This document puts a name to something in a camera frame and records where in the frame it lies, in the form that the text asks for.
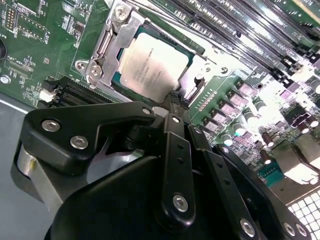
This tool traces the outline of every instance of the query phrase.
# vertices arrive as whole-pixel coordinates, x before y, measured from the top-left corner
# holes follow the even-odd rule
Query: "screw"
[[[176,123],[180,123],[180,120],[178,118],[176,118],[175,116],[172,117],[173,121],[175,121]]]
[[[308,235],[306,230],[300,224],[296,223],[295,226],[302,236],[306,237]]]
[[[251,225],[250,222],[248,222],[247,219],[241,218],[240,225],[243,231],[251,238],[253,238],[256,235],[254,227]]]
[[[78,63],[76,64],[76,67],[77,67],[78,69],[80,69],[80,70],[85,69],[85,65],[84,65],[82,62],[78,62]]]
[[[288,223],[284,222],[283,224],[284,229],[288,234],[290,234],[292,237],[296,235],[295,230],[290,226]]]
[[[147,109],[147,108],[142,108],[142,112],[144,112],[145,114],[151,114],[151,112],[150,112],[150,110],[149,109]]]
[[[229,153],[229,149],[228,148],[226,148],[225,146],[223,146],[223,147],[221,147],[222,148],[222,151],[224,151],[226,154],[228,154]]]
[[[118,21],[123,22],[128,17],[128,11],[124,6],[119,5],[114,9],[114,16]]]
[[[44,130],[48,132],[56,132],[60,129],[60,124],[55,120],[44,120],[41,123],[41,126]]]
[[[0,76],[0,81],[3,84],[9,84],[9,83],[11,83],[11,78],[7,75],[2,75],[2,76]]]
[[[102,70],[98,65],[94,65],[91,67],[91,73],[94,77],[101,76]]]
[[[98,70],[97,69],[93,69],[91,71],[91,73],[93,74],[93,76],[98,76]]]
[[[195,132],[197,133],[197,134],[201,134],[202,132],[201,132],[201,130],[198,128],[198,127],[194,127],[193,128],[194,130],[195,130]]]
[[[80,149],[80,150],[86,149],[89,145],[88,140],[84,136],[73,136],[70,139],[70,144],[75,149]]]
[[[188,202],[180,194],[174,195],[172,201],[173,201],[173,205],[179,212],[185,213],[186,211],[188,211],[188,208],[189,208]]]

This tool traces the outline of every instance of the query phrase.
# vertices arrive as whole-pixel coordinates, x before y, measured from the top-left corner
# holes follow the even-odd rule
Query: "screw hole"
[[[180,164],[184,164],[184,161],[183,161],[183,159],[182,159],[181,157],[178,157],[177,160],[178,160],[178,162],[179,162]]]
[[[178,118],[176,118],[175,116],[172,117],[173,121],[175,121],[176,123],[180,123],[180,120]]]
[[[264,87],[264,85],[263,85],[262,83],[259,83],[259,84],[256,86],[257,89],[262,89],[263,87]]]
[[[227,185],[230,185],[230,184],[231,184],[230,181],[229,181],[227,178],[224,178],[223,181],[224,181],[224,183],[227,184]]]

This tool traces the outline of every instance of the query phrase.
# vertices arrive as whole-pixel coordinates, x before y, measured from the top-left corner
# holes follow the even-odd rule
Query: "green circuit board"
[[[254,4],[260,6],[260,2],[265,1],[257,0],[254,1]],[[194,25],[192,15],[182,14],[181,9],[172,0],[151,0],[151,2],[169,11],[171,15],[180,18],[181,22],[198,30],[198,26]],[[319,28],[318,22],[297,6],[294,0],[272,0],[272,2],[297,24],[310,23],[314,28]],[[197,2],[194,0],[190,0],[190,3],[190,8],[197,6]],[[11,78],[10,84],[0,84],[2,93],[36,107],[42,84],[49,76],[56,80],[66,76],[83,86],[89,87],[84,77],[76,70],[75,61],[89,60],[92,55],[109,12],[104,0],[0,0],[0,11],[0,38],[7,47],[7,56],[0,61],[0,73]],[[139,11],[198,54],[202,55],[205,52],[201,44],[196,43],[163,20],[145,10],[140,9]],[[232,14],[236,16],[239,13],[235,9]],[[242,20],[248,24],[251,17],[244,15]],[[299,44],[309,47],[314,45],[312,40],[302,37],[294,28],[287,28],[286,30],[289,35],[298,40]],[[218,41],[214,36],[214,31],[206,30],[202,33]],[[211,115],[214,109],[220,107],[220,102],[227,99],[227,95],[231,90],[236,89],[235,84],[239,81],[246,81],[258,92],[258,84],[263,83],[265,85],[264,90],[258,95],[252,96],[250,101],[269,97],[272,99],[270,104],[274,104],[275,108],[283,115],[291,109],[290,104],[297,98],[303,99],[306,97],[310,103],[317,101],[319,98],[308,86],[302,86],[296,91],[296,95],[282,100],[277,89],[265,79],[266,72],[257,69],[256,72],[258,76],[249,76],[250,72],[242,70],[241,73],[241,70],[238,70],[230,72],[227,76],[214,75],[212,79],[207,80],[202,92],[192,100],[189,106],[192,123],[203,126],[204,120]],[[106,95],[99,89],[95,89],[95,91]],[[130,94],[133,98],[137,96],[132,91],[129,91]],[[114,102],[118,102],[117,99],[108,97]],[[253,129],[247,126],[248,132],[252,134],[252,137],[248,139],[235,136],[232,130],[232,123],[240,117],[246,108],[248,108],[247,105],[239,107],[239,112],[232,116],[231,121],[223,124],[219,131],[214,134],[211,133],[208,140],[212,145],[221,143],[221,134],[230,133],[234,137],[231,149],[252,170],[259,172],[264,168],[264,164],[255,145],[255,137],[259,135],[261,129]],[[318,108],[309,104],[307,109],[319,118]],[[284,139],[293,141],[300,135],[298,130],[291,128],[286,123],[279,129],[276,127],[275,121],[263,120],[262,122],[264,131],[280,136],[276,140],[276,144]],[[263,170],[261,175],[265,178],[269,176],[269,173],[273,174],[272,182],[276,182],[277,179],[283,177],[279,171],[276,171],[277,166]]]
[[[36,106],[48,76],[86,84],[74,61],[92,54],[109,11],[103,0],[6,0],[0,1],[0,11],[0,36],[7,46],[0,72],[11,78],[0,85],[1,92]]]

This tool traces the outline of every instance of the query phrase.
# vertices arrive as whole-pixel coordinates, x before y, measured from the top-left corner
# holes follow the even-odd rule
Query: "gray surface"
[[[43,240],[52,222],[45,205],[17,188],[10,176],[23,118],[21,111],[0,103],[1,240]]]

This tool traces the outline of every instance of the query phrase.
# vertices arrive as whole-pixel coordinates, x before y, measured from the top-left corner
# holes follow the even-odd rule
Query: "silver metal bracket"
[[[85,174],[81,176],[63,175],[30,155],[23,145],[16,164],[19,171],[31,180],[53,216],[72,193],[88,185]]]
[[[112,80],[120,65],[119,52],[130,46],[139,27],[143,24],[151,26],[195,55],[193,63],[180,79],[183,96],[189,96],[195,88],[194,78],[201,72],[207,59],[142,16],[134,6],[123,0],[113,1],[90,60],[76,60],[74,63],[76,69],[92,87],[99,88],[122,102],[130,102],[130,99],[113,89]]]

